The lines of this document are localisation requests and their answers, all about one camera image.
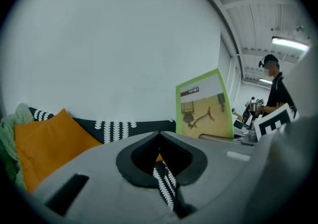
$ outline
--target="white wall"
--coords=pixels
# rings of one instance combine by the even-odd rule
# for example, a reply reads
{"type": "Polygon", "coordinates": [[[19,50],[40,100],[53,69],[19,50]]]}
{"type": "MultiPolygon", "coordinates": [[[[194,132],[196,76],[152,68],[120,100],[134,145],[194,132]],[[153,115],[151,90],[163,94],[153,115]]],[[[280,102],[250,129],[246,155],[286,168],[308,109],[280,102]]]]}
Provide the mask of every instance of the white wall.
{"type": "Polygon", "coordinates": [[[230,61],[231,61],[231,56],[230,56],[223,40],[221,39],[218,68],[221,71],[221,74],[222,74],[222,77],[223,77],[223,80],[225,83],[227,82],[228,76],[229,76],[230,61]]]}
{"type": "Polygon", "coordinates": [[[241,84],[241,72],[239,67],[235,68],[235,73],[234,73],[234,78],[233,78],[233,86],[232,90],[230,93],[230,104],[231,107],[234,106],[236,97],[238,95],[239,89],[240,89],[240,84],[241,84]]]}
{"type": "Polygon", "coordinates": [[[234,88],[234,81],[235,81],[235,78],[237,76],[236,63],[237,63],[237,56],[232,56],[232,58],[230,60],[229,75],[228,75],[228,79],[226,82],[226,89],[227,89],[227,93],[228,93],[228,97],[229,97],[231,106],[232,106],[231,98],[233,95],[232,91],[234,88]]]}
{"type": "Polygon", "coordinates": [[[0,39],[1,109],[175,118],[175,86],[217,66],[207,0],[18,0],[0,39]]]}
{"type": "Polygon", "coordinates": [[[242,115],[245,111],[245,104],[248,100],[250,100],[252,97],[255,97],[255,99],[264,99],[266,104],[269,92],[270,91],[267,89],[242,82],[233,107],[238,114],[242,115]]]}

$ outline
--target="ceiling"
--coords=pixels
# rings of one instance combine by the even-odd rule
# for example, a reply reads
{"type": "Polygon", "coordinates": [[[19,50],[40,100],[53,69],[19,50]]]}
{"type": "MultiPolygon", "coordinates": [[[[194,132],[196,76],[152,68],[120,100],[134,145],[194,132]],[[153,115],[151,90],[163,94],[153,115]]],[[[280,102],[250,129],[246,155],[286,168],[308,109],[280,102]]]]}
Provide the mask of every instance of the ceiling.
{"type": "Polygon", "coordinates": [[[274,54],[287,74],[302,58],[302,51],[274,45],[273,36],[308,43],[316,41],[316,26],[299,0],[213,0],[233,35],[242,67],[242,80],[255,84],[263,75],[258,62],[274,54]]]}

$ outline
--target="black shirt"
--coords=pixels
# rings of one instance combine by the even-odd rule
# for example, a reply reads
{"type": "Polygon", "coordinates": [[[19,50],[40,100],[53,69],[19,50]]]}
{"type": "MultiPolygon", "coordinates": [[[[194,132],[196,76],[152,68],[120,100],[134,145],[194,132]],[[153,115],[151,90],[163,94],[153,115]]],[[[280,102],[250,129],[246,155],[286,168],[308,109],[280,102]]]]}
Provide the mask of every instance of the black shirt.
{"type": "Polygon", "coordinates": [[[294,107],[292,98],[290,97],[287,89],[282,83],[282,80],[284,80],[284,77],[283,73],[280,72],[273,80],[266,106],[276,107],[279,105],[280,102],[282,102],[288,103],[290,107],[294,107]]]}

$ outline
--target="black and white patterned pillow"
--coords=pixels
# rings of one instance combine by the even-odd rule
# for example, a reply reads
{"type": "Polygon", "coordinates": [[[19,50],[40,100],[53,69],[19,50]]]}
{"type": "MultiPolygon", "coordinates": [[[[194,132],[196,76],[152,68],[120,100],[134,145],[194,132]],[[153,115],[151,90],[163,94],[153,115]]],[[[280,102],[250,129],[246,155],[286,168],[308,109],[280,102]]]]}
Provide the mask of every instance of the black and white patterned pillow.
{"type": "MultiPolygon", "coordinates": [[[[29,110],[34,116],[35,121],[45,121],[54,116],[52,113],[32,107],[29,107],[29,110]]],[[[92,137],[103,144],[152,131],[175,132],[176,130],[176,122],[174,120],[153,122],[112,122],[93,121],[80,118],[73,119],[92,137]]]]}
{"type": "MultiPolygon", "coordinates": [[[[46,121],[54,115],[39,109],[29,107],[35,121],[46,121]]],[[[127,137],[152,131],[176,131],[174,120],[154,122],[105,122],[73,118],[92,137],[103,144],[115,142],[127,137]]],[[[170,170],[162,162],[156,162],[153,176],[158,180],[159,194],[173,211],[176,180],[170,170]]]]}

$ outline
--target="green cloth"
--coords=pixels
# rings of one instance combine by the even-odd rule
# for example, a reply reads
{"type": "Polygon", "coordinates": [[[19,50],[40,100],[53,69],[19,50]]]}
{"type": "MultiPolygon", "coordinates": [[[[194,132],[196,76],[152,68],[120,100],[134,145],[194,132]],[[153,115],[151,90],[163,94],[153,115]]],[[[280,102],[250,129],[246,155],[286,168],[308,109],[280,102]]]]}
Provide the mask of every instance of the green cloth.
{"type": "Polygon", "coordinates": [[[22,167],[14,142],[14,125],[33,122],[34,118],[28,107],[21,103],[15,113],[5,116],[0,122],[0,159],[9,180],[18,187],[25,188],[22,167]]]}

